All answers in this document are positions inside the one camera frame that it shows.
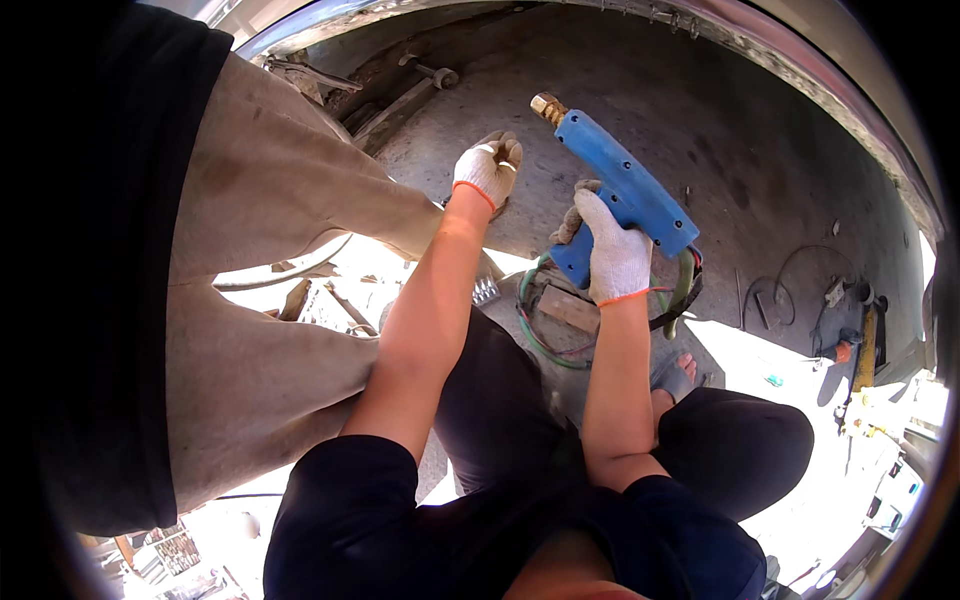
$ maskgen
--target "sandal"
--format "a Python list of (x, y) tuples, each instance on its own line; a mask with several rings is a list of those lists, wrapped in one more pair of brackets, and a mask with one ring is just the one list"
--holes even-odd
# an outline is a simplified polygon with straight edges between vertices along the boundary
[(696, 387), (684, 368), (677, 364), (681, 351), (670, 355), (665, 363), (660, 364), (650, 377), (650, 390), (664, 390), (673, 397), (673, 403), (683, 400)]

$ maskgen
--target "cotton glove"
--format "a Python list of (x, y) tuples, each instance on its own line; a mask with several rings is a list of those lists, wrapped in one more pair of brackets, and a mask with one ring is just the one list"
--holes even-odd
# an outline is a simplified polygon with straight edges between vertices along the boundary
[(596, 195), (600, 181), (577, 181), (574, 189), (574, 206), (566, 212), (564, 223), (550, 236), (550, 241), (569, 244), (582, 223), (590, 227), (590, 297), (597, 306), (603, 306), (648, 292), (653, 242), (643, 231), (624, 229), (616, 222)]
[(469, 185), (496, 211), (514, 189), (523, 147), (513, 132), (493, 132), (473, 145), (453, 167), (453, 188)]

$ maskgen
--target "concrete floor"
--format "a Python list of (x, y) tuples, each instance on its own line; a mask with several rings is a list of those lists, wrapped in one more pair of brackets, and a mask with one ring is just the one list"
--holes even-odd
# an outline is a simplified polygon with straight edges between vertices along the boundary
[[(861, 275), (889, 299), (888, 354), (922, 337), (917, 226), (876, 162), (826, 113), (771, 73), (708, 40), (671, 35), (668, 27), (631, 15), (569, 6), (550, 11), (544, 17), (551, 19), (549, 27), (461, 69), (460, 84), (439, 93), (377, 159), (396, 180), (439, 202), (450, 193), (453, 163), (465, 148), (492, 130), (516, 132), (524, 146), (523, 168), (486, 246), (532, 258), (548, 248), (548, 235), (572, 203), (574, 182), (590, 172), (528, 108), (530, 99), (550, 91), (606, 127), (685, 204), (701, 231), (697, 245), (705, 256), (705, 281), (690, 309), (696, 317), (684, 320), (674, 342), (654, 336), (654, 364), (675, 350), (688, 350), (700, 373), (713, 373), (711, 385), (792, 404), (807, 414), (816, 431), (807, 476), (795, 492), (744, 526), (768, 553), (778, 555), (782, 581), (804, 572), (814, 558), (830, 564), (827, 542), (798, 543), (798, 536), (829, 537), (837, 524), (824, 516), (829, 511), (823, 491), (854, 486), (846, 477), (855, 452), (838, 437), (832, 416), (846, 397), (852, 364), (814, 371), (805, 360), (811, 355), (810, 331), (833, 279)], [(834, 237), (835, 221), (840, 229)], [(748, 302), (748, 333), (738, 331), (734, 269), (745, 292), (755, 278), (774, 276), (794, 249), (807, 244), (831, 246), (852, 266), (833, 252), (803, 252), (783, 277), (796, 322), (767, 331)], [(674, 264), (655, 255), (654, 273), (664, 285), (675, 272)], [(502, 286), (504, 297), (484, 310), (526, 346), (516, 324), (515, 284)], [(789, 304), (780, 301), (781, 317), (789, 321)], [(653, 300), (650, 308), (659, 314)], [(859, 328), (860, 319), (852, 299), (830, 309), (822, 322), (824, 345), (836, 342), (843, 325)], [(536, 325), (558, 347), (576, 341), (549, 318), (538, 317)], [(588, 373), (540, 363), (548, 396), (579, 421)], [(782, 377), (784, 385), (764, 381), (770, 374)], [(424, 465), (421, 475), (436, 481), (445, 472), (444, 457), (432, 455), (437, 464)], [(423, 483), (425, 493), (430, 485)], [(849, 524), (858, 510), (834, 512)]]

